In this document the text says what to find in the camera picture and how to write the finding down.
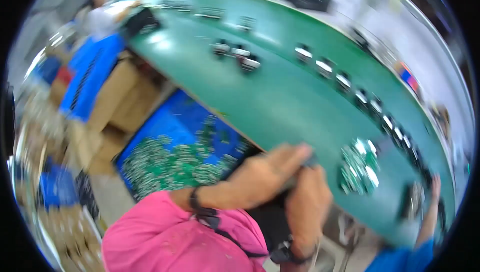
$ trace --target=electronic component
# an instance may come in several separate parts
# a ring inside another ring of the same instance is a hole
[[[348,76],[348,74],[344,71],[340,71],[340,73],[336,76],[336,79],[337,87],[339,88],[339,90],[343,93],[348,93],[352,86],[350,82],[350,76]]]
[[[376,96],[372,94],[372,99],[369,101],[369,112],[372,118],[374,119],[381,119],[382,118],[382,101]]]
[[[260,67],[260,62],[256,55],[250,54],[249,57],[243,59],[241,68],[247,72],[251,72]]]
[[[317,65],[317,71],[320,75],[328,79],[332,78],[334,66],[333,62],[324,57],[320,57],[315,64]]]
[[[403,131],[402,133],[403,133],[402,149],[405,151],[407,155],[409,155],[411,152],[410,149],[412,148],[412,143],[410,142],[411,138],[410,138],[410,135],[405,133],[405,131]]]
[[[312,54],[310,53],[307,45],[299,44],[298,47],[295,48],[295,53],[297,54],[297,58],[303,63],[307,63],[310,61],[310,59],[312,59]]]
[[[211,19],[221,19],[225,14],[224,9],[214,7],[200,7],[196,17],[206,17]]]
[[[409,186],[405,197],[402,217],[408,220],[414,220],[422,210],[425,201],[425,193],[420,183],[415,182]]]
[[[420,173],[421,173],[421,177],[423,179],[423,181],[425,182],[425,184],[427,185],[427,188],[430,189],[431,188],[431,183],[432,183],[432,176],[431,176],[431,173],[430,173],[430,169],[426,166],[426,165],[423,165],[421,168],[420,168]]]
[[[403,141],[403,131],[402,131],[401,126],[394,125],[392,137],[393,137],[393,142],[395,143],[395,145],[397,147],[401,148],[402,147],[402,141]]]
[[[224,39],[220,39],[217,43],[213,44],[213,53],[215,55],[225,55],[230,51],[230,46]]]
[[[177,10],[179,13],[189,13],[190,11],[192,11],[192,5],[191,3],[187,3],[187,2],[181,2],[177,5]]]
[[[253,26],[255,25],[255,19],[251,17],[240,17],[240,24],[238,28],[243,31],[251,31]]]
[[[355,92],[355,105],[361,110],[368,109],[367,92],[364,89],[358,89]]]
[[[236,45],[234,48],[232,48],[231,53],[235,56],[239,57],[249,57],[250,56],[250,51],[245,49],[245,46],[243,45]]]
[[[390,114],[383,115],[381,119],[381,129],[383,132],[387,133],[388,135],[391,135],[393,132],[393,118]]]

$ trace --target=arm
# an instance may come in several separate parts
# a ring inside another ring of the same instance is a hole
[[[140,1],[139,1],[139,0],[136,0],[132,5],[130,5],[130,6],[128,6],[127,8],[125,8],[121,13],[119,13],[119,14],[115,17],[115,19],[114,19],[115,23],[120,23],[120,22],[122,22],[122,21],[125,19],[125,17],[128,16],[128,14],[129,14],[130,11],[132,10],[132,8],[137,7],[137,6],[139,6],[140,4],[141,4]]]
[[[437,225],[437,214],[438,214],[438,200],[440,198],[440,176],[434,175],[432,178],[432,200],[428,208],[427,214],[425,215],[422,227],[418,233],[417,243],[415,248],[420,247],[423,243],[431,239],[435,232],[435,226]]]
[[[303,168],[298,174],[297,186],[286,200],[286,216],[293,242],[291,252],[297,258],[307,258],[323,236],[322,229],[332,203],[332,193],[322,167]],[[301,265],[282,263],[280,272],[307,272],[312,261]]]
[[[265,203],[277,194],[311,153],[306,145],[282,145],[266,155],[250,157],[227,181],[198,189],[200,205],[214,209],[251,209]],[[172,191],[170,197],[181,209],[191,211],[192,191],[192,188]]]
[[[312,255],[315,250],[315,247],[312,248],[311,246],[304,246],[301,247],[295,243],[295,241],[290,246],[290,250],[293,254],[297,257],[308,257]],[[284,262],[280,264],[280,272],[308,272],[311,267],[311,259],[304,262],[301,265],[294,264],[292,262]]]

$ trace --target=person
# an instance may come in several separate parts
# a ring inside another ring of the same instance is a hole
[[[414,249],[406,247],[382,249],[385,243],[369,230],[363,229],[365,234],[359,238],[345,272],[421,272],[427,268],[433,259],[433,235],[437,224],[441,188],[440,176],[434,175],[432,178],[431,203],[422,221]],[[361,229],[355,223],[351,228],[345,229],[345,234],[354,235],[355,231],[352,231],[354,228]]]
[[[265,271],[262,265],[278,250],[285,222],[290,257],[280,263],[281,271],[306,272],[332,202],[323,169],[302,166],[311,154],[308,145],[283,144],[247,158],[216,185],[148,195],[107,229],[105,270]],[[293,177],[294,187],[280,193]],[[283,217],[279,195],[285,197]]]
[[[134,1],[117,15],[106,12],[105,3],[107,0],[90,0],[92,10],[87,14],[87,31],[95,41],[100,41],[117,32],[119,23],[128,16],[131,9],[141,4],[139,0]]]

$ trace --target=white shirt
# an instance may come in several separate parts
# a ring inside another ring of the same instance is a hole
[[[119,23],[115,23],[115,16],[99,7],[88,13],[87,29],[93,40],[100,41],[117,32]]]

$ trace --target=pink shirt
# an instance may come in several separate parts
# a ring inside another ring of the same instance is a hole
[[[231,240],[190,218],[167,191],[145,197],[107,229],[102,257],[107,272],[265,272],[265,257],[248,258]],[[244,210],[219,210],[219,229],[243,249],[268,254],[258,224]]]

